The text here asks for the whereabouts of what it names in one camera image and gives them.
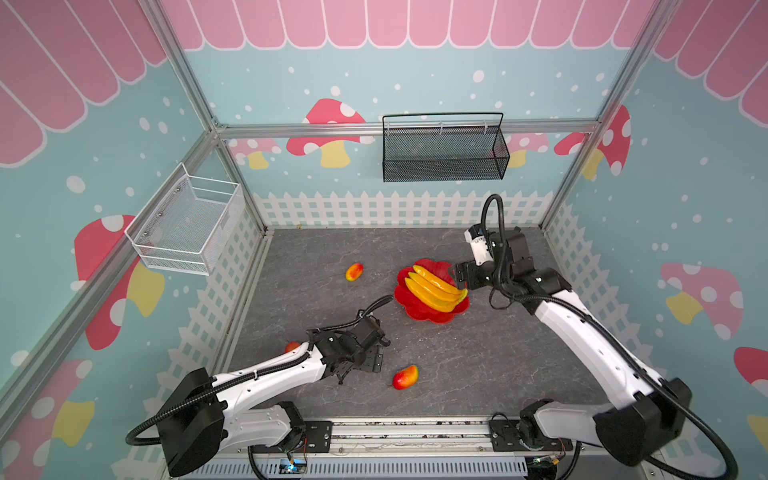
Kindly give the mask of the yellow fake banana bunch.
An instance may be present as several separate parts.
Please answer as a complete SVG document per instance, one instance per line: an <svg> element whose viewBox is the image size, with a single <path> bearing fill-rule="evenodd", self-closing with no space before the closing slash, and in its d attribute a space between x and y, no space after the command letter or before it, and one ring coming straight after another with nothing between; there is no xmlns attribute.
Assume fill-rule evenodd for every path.
<svg viewBox="0 0 768 480"><path fill-rule="evenodd" d="M466 289L458 289L421 265L412 266L405 284L424 305L442 313L452 312L468 295Z"/></svg>

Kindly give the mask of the red yellow mango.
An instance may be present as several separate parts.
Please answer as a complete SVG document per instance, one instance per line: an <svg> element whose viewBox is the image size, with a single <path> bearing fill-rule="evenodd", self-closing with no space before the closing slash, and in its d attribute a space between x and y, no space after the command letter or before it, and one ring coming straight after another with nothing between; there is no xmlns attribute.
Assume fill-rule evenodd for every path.
<svg viewBox="0 0 768 480"><path fill-rule="evenodd" d="M416 365L411 365L398 371L392 379L392 386L396 390L406 390L415 385L419 380L419 369Z"/></svg>
<svg viewBox="0 0 768 480"><path fill-rule="evenodd" d="M364 272L364 266L361 263L354 263L345 272L345 279L349 282L358 280Z"/></svg>

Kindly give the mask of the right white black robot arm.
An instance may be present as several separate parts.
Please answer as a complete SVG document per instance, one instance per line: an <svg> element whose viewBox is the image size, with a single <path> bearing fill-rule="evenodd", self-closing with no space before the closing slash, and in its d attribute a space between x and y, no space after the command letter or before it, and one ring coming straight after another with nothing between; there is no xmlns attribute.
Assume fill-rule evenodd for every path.
<svg viewBox="0 0 768 480"><path fill-rule="evenodd" d="M550 439L604 448L614 459L636 466L682 433L683 408L692 394L679 379L665 380L631 354L595 321L562 275L538 269L521 229L508 236L475 224L465 232L473 258L455 266L455 279L470 290L489 287L550 328L597 380L603 405L536 401L521 410L519 442L529 450Z"/></svg>

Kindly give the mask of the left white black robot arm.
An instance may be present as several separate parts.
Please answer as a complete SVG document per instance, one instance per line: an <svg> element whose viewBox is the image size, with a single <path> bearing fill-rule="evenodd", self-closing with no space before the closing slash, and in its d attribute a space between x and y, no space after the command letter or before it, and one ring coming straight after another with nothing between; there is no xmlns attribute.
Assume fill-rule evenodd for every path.
<svg viewBox="0 0 768 480"><path fill-rule="evenodd" d="M344 380L353 370L378 373L389 344L379 320L360 314L350 328L313 329L306 342L260 364L187 374L161 407L156 425L169 475L189 474L222 450L296 449L308 435L297 407L264 402L329 377Z"/></svg>

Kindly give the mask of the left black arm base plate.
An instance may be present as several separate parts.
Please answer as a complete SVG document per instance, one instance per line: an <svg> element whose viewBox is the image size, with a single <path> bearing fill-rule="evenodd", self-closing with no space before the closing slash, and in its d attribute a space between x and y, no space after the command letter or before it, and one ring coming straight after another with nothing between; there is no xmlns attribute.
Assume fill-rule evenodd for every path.
<svg viewBox="0 0 768 480"><path fill-rule="evenodd" d="M275 446L256 445L253 452L267 453L329 453L334 424L331 421L307 421L291 427L288 435Z"/></svg>

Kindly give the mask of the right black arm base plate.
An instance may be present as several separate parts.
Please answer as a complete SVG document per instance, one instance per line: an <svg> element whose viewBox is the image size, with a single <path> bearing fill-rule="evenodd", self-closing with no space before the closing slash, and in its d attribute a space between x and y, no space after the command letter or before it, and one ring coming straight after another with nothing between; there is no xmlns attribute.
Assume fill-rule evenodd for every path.
<svg viewBox="0 0 768 480"><path fill-rule="evenodd" d="M494 452L523 452L530 454L562 454L573 451L571 440L533 434L528 427L520 427L519 419L494 415L488 420L489 437Z"/></svg>

